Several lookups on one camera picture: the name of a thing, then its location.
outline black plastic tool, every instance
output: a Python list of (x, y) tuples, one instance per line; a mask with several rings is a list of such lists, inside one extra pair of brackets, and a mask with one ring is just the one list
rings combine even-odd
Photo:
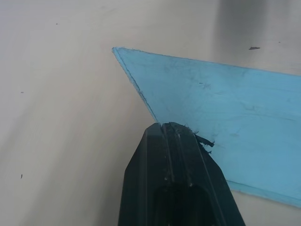
[(118, 226), (245, 226), (225, 177), (188, 127), (148, 127), (124, 176)]

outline white surface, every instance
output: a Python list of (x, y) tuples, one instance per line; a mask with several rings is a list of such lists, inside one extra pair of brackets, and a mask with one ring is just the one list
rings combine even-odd
[[(124, 169), (153, 119), (112, 47), (301, 74), (300, 8), (298, 0), (2, 0), (0, 225), (117, 224)], [(248, 226), (301, 221), (300, 209), (235, 198)]]

